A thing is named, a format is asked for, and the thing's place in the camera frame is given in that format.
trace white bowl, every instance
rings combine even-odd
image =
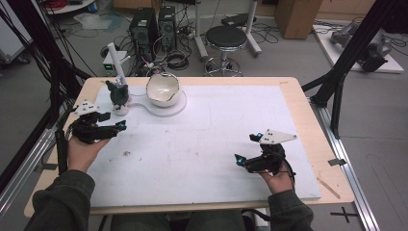
[[[163,72],[150,77],[146,85],[147,97],[159,107],[169,107],[177,102],[181,89],[177,77]]]

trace human hand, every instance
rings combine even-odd
[[[80,170],[87,172],[90,165],[96,159],[98,152],[110,141],[101,140],[87,144],[72,136],[68,142],[68,170]]]
[[[264,178],[265,182],[267,182],[272,194],[293,190],[292,179],[283,163],[279,168],[279,172],[274,176],[270,175],[269,172],[266,171],[259,174],[262,176],[262,178]]]

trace black stool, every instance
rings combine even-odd
[[[244,31],[232,26],[217,26],[207,31],[207,43],[221,51],[221,56],[211,58],[205,63],[204,76],[214,76],[216,72],[225,76],[227,72],[232,76],[241,75],[240,65],[233,59],[227,57],[228,52],[233,52],[242,49],[246,45],[246,34]]]

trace white board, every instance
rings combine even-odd
[[[328,31],[330,29],[330,27],[328,26],[319,26],[319,25],[314,25],[313,28],[317,31]],[[344,49],[342,48],[340,44],[332,44],[330,42],[331,35],[332,35],[331,31],[326,34],[323,34],[323,33],[316,34],[320,42],[320,45],[323,47],[324,53],[327,56],[327,59],[333,66],[336,63],[336,61],[340,58],[340,55],[342,55],[342,52],[344,51]],[[404,71],[404,69],[390,55],[386,55],[384,59],[386,59],[388,62],[382,64],[374,72],[402,73]],[[360,67],[360,65],[357,63],[354,64],[351,70],[365,72],[365,70],[363,70],[363,68]]]
[[[143,87],[130,87],[143,94]],[[112,115],[100,125],[126,119],[89,169],[96,187],[92,207],[183,205],[267,200],[270,192],[258,174],[236,165],[234,154],[261,155],[249,134],[268,128],[297,135],[279,87],[188,86],[184,111],[156,117],[144,107]],[[100,113],[112,109],[106,87],[98,93]],[[284,142],[296,172],[300,198],[320,198],[300,139]]]

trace round stool seat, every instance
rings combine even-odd
[[[207,31],[206,40],[221,50],[237,50],[246,43],[246,34],[236,27],[216,26]]]

